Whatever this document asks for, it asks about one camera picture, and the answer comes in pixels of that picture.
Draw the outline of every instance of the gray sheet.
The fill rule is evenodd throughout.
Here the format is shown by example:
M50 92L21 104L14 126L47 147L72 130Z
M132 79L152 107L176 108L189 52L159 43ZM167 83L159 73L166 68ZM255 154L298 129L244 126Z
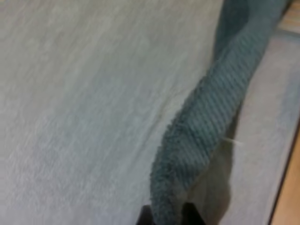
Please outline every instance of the gray sheet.
M165 126L209 64L220 6L3 3L0 224L133 224ZM299 112L299 49L275 38L251 84L222 224L265 222Z

